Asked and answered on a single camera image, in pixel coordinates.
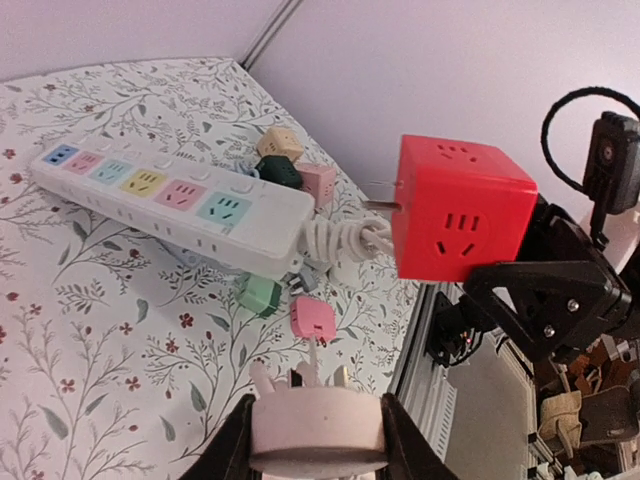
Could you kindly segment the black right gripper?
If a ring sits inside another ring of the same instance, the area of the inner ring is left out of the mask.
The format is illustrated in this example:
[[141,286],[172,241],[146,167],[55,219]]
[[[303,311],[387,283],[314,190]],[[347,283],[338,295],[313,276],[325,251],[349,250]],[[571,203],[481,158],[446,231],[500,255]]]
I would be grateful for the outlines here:
[[543,202],[518,260],[473,270],[464,291],[529,360],[569,363],[603,334],[639,338],[639,240],[617,270],[565,210]]

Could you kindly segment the aluminium front rail frame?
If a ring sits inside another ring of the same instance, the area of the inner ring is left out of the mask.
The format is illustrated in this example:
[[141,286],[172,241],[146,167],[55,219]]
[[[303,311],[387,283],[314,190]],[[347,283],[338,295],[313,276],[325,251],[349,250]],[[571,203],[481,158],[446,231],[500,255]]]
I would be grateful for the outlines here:
[[511,344],[488,333],[465,362],[445,368],[427,353],[439,294],[452,284],[423,285],[389,383],[444,464],[461,479],[524,479],[536,459],[528,436],[537,427],[532,366]]

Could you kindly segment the white multicolour power strip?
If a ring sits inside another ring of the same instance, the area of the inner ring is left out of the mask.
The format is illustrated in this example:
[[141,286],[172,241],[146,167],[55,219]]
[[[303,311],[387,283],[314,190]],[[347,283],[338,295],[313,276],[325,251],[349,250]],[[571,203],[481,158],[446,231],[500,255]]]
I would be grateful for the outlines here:
[[47,191],[224,265],[275,280],[302,266],[308,193],[97,137],[64,139],[28,165]]

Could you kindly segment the dark green cube adapter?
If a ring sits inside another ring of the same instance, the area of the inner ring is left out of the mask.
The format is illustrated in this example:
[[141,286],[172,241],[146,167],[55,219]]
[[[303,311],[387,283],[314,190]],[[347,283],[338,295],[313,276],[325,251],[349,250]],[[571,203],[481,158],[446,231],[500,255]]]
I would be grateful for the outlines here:
[[256,165],[262,180],[281,186],[301,189],[303,179],[288,157],[282,155],[266,155]]

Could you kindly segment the aluminium right corner post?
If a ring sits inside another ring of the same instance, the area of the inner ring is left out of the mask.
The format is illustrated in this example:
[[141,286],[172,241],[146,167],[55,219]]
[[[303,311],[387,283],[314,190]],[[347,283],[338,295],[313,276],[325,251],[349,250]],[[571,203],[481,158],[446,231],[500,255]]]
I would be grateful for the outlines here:
[[239,61],[245,71],[251,70],[303,3],[303,0],[280,2]]

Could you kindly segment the floral patterned table mat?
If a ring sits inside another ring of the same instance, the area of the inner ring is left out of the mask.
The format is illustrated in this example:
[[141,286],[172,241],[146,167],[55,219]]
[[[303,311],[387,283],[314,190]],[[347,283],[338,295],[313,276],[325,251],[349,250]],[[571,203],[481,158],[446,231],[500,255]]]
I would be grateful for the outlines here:
[[68,136],[121,140],[182,167],[254,163],[270,126],[331,157],[231,59],[104,64],[1,87],[1,475],[176,479],[249,367],[307,356],[282,305],[266,319],[232,280],[40,190],[29,157]]

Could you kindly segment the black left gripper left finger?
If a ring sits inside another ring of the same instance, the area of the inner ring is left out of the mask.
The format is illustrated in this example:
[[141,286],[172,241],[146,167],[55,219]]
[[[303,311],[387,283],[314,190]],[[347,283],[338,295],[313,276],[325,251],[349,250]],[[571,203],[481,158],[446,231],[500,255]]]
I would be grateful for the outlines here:
[[251,413],[256,397],[245,394],[237,402],[206,449],[184,473],[184,480],[250,480]]

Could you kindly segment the red cube socket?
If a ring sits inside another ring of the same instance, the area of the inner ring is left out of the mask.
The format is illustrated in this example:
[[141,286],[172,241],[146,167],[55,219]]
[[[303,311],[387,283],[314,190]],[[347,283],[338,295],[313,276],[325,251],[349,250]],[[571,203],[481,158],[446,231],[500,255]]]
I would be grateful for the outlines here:
[[403,136],[391,215],[398,277],[463,282],[515,260],[537,198],[536,182],[497,147]]

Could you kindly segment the grey round plug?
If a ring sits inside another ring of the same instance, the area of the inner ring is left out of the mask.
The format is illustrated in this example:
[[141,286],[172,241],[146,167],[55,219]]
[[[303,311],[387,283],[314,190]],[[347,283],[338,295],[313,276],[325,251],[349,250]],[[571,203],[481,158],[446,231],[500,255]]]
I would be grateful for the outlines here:
[[297,273],[287,273],[283,282],[292,296],[309,294],[318,287],[317,275],[307,264],[303,264]]

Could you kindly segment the green plug adapter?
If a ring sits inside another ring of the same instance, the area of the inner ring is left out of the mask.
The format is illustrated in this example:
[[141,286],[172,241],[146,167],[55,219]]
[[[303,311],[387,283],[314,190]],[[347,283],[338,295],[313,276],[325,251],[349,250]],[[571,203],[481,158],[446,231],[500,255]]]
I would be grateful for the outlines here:
[[234,282],[238,304],[252,313],[266,318],[274,314],[280,304],[281,285],[250,273],[243,273]]

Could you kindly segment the pink plug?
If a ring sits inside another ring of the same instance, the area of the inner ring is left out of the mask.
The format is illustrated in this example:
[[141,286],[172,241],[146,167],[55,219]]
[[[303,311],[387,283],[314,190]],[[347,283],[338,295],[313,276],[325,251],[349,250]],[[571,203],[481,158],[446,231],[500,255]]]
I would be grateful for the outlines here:
[[315,338],[322,344],[336,338],[336,315],[331,305],[309,296],[298,296],[290,306],[291,330],[298,338]]

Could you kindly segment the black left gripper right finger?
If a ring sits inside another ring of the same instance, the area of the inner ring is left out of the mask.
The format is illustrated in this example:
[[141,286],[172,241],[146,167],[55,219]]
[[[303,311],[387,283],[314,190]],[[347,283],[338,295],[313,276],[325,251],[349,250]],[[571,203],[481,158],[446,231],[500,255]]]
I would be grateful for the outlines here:
[[436,455],[399,399],[381,397],[385,452],[388,464],[380,470],[384,480],[458,480]]

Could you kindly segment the light blue power strip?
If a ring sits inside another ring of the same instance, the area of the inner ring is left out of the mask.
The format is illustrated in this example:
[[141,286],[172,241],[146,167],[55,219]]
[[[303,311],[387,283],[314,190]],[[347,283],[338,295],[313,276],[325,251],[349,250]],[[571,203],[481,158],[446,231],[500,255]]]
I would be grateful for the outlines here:
[[177,245],[166,242],[162,239],[155,238],[154,241],[159,245],[160,249],[174,258],[179,265],[188,268],[207,267],[214,272],[220,273],[232,280],[241,277],[249,277],[250,273],[230,267],[229,265],[220,263],[212,258],[202,256],[191,250],[179,247]]

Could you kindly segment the pink cube socket adapter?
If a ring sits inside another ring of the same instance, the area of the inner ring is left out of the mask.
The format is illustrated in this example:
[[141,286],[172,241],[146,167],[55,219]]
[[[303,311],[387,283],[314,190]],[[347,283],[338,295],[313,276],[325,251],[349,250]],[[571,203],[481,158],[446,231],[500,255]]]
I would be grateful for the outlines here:
[[296,163],[295,168],[303,180],[302,190],[314,197],[316,208],[325,207],[332,202],[337,176],[334,167]]

